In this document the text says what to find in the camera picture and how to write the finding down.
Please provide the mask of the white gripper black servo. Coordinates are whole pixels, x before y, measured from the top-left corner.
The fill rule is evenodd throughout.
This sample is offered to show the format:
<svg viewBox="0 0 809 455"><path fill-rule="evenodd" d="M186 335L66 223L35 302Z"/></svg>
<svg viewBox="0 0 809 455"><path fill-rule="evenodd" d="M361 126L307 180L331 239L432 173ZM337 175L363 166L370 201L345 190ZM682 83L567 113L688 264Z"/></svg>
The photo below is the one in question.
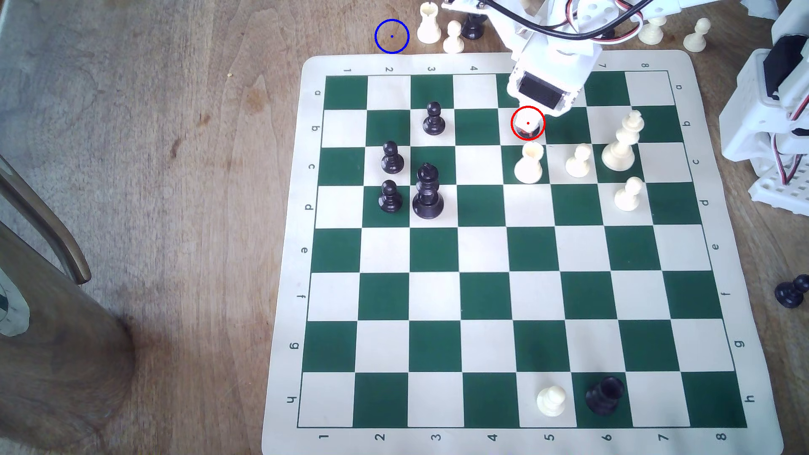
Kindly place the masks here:
<svg viewBox="0 0 809 455"><path fill-rule="evenodd" d="M514 60L507 94L520 107L530 105L547 116L557 118L569 112L596 66L601 46L590 40L546 36L502 13L490 13L490 22Z"/></svg>

